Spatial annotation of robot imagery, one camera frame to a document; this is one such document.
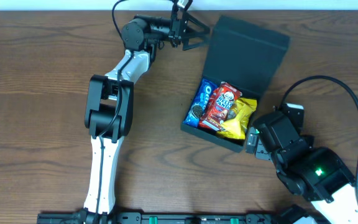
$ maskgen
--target box lid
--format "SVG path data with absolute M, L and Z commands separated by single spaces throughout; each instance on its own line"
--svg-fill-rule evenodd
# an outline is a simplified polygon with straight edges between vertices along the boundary
M 234 85 L 260 100 L 288 49 L 290 38 L 248 22 L 222 16 L 215 25 L 203 77 Z

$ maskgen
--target oreo package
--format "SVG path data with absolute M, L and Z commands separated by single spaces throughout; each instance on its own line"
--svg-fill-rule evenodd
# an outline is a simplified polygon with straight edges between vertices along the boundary
M 217 87 L 218 86 L 213 82 L 206 80 L 205 78 L 202 79 L 200 88 L 198 89 L 197 94 L 191 103 L 190 110 L 185 120 L 183 121 L 183 124 L 197 128 L 198 121 L 204 114 L 209 97 Z

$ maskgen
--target open black box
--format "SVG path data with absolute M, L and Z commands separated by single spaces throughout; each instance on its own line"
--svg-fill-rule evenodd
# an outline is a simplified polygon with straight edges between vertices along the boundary
M 276 31 L 222 16 L 213 29 L 202 78 L 215 82 L 217 86 L 228 82 L 242 92 L 242 97 L 256 99 L 259 104 L 287 52 L 289 42 L 288 36 Z M 213 131 L 183 123 L 180 129 L 234 152 L 241 152 L 246 142 L 219 138 Z

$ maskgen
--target wood grain surface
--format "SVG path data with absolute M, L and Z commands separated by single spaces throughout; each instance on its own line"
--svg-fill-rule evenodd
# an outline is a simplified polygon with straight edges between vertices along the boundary
M 117 12 L 120 27 L 135 13 Z M 257 116 L 310 75 L 336 77 L 358 96 L 358 11 L 192 14 L 211 27 L 227 15 L 291 36 Z M 89 79 L 114 68 L 123 50 L 109 11 L 0 12 L 0 223 L 35 223 L 41 211 L 83 206 L 91 171 L 83 122 Z M 136 84 L 133 125 L 119 156 L 117 204 L 144 212 L 245 213 L 293 203 L 311 209 L 288 192 L 271 163 L 180 131 L 206 52 L 166 45 Z M 317 146 L 334 149 L 354 172 L 358 116 L 347 93 L 313 81 L 289 100 L 306 109 L 305 133 L 316 136 Z

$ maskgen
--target chip bag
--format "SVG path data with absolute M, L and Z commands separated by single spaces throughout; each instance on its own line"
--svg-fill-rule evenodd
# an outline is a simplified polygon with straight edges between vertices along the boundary
M 224 130 L 218 131 L 216 135 L 221 138 L 245 139 L 249 118 L 256 106 L 257 101 L 254 99 L 238 98 L 232 105 L 227 120 L 221 124 Z

